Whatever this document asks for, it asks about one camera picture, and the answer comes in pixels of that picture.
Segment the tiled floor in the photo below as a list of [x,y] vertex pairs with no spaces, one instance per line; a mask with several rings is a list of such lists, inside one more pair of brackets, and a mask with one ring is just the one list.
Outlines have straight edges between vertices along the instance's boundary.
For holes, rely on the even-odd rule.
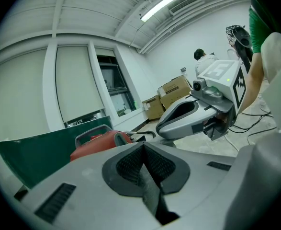
[[[262,93],[267,87],[268,82],[265,80],[263,81],[263,84],[261,86],[260,93]],[[260,109],[260,105],[265,104],[264,100],[261,98],[261,94],[259,94],[256,101],[244,111],[244,113],[248,114],[265,114]],[[262,109],[268,110],[267,106],[263,106]],[[235,125],[240,127],[250,127],[253,123],[255,123],[259,119],[259,116],[247,116],[244,114],[239,114],[237,117],[237,121]],[[157,125],[158,121],[156,122],[150,122],[147,125],[145,125],[140,131],[147,131],[152,130],[156,133],[155,127]],[[231,131],[226,135],[227,138],[238,148],[240,149],[243,146],[248,145],[247,142],[247,136],[251,133],[258,132],[264,129],[269,129],[272,127],[275,127],[275,122],[273,118],[271,117],[264,117],[262,120],[253,128],[251,128],[249,131],[243,134],[236,134]],[[242,130],[232,127],[232,130],[241,132]],[[256,142],[259,138],[262,138],[263,136],[271,133],[276,132],[277,129],[272,131],[267,131],[264,133],[253,135],[249,138],[250,143]],[[152,139],[151,135],[146,135],[147,141],[150,141]],[[230,145],[224,137],[221,137],[215,141],[211,141],[206,135],[203,133],[188,136],[179,140],[176,140],[175,145],[179,149],[183,150],[189,150],[189,151],[195,151],[195,152],[201,152],[201,153],[209,153],[209,154],[216,154],[216,155],[224,155],[224,156],[231,156],[235,157],[237,155],[236,149]]]

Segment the ceiling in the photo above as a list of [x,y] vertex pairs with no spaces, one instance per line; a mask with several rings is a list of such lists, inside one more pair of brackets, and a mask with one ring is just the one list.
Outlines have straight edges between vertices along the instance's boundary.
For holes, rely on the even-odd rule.
[[0,25],[0,49],[39,35],[80,33],[107,37],[138,49],[152,50],[163,40],[211,13],[248,0],[202,0],[177,16],[175,0],[146,23],[140,18],[161,0],[18,0]]

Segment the green board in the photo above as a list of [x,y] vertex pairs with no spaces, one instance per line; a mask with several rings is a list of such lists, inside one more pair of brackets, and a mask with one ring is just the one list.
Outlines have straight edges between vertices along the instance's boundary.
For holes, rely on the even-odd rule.
[[[109,116],[35,137],[1,141],[0,154],[22,183],[32,188],[70,162],[76,136],[103,124],[112,128]],[[105,132],[100,130],[91,136]]]

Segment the red toolbox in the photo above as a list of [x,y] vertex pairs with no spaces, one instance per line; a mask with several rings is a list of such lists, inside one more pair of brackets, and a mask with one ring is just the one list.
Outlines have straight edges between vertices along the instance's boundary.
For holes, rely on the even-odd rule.
[[[91,141],[88,141],[84,144],[80,143],[81,138],[89,136],[93,132],[102,129],[106,129],[107,132],[103,135],[92,137],[93,139]],[[107,125],[101,125],[96,128],[90,129],[75,138],[76,150],[70,155],[70,161],[128,143],[132,143],[132,141],[124,132],[112,130]]]

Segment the black hair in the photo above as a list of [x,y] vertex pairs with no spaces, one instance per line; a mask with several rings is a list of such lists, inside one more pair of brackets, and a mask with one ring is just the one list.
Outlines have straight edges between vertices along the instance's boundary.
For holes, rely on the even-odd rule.
[[196,59],[196,60],[199,60],[202,56],[204,56],[204,50],[203,49],[200,49],[198,48],[194,54],[193,54],[193,57]]

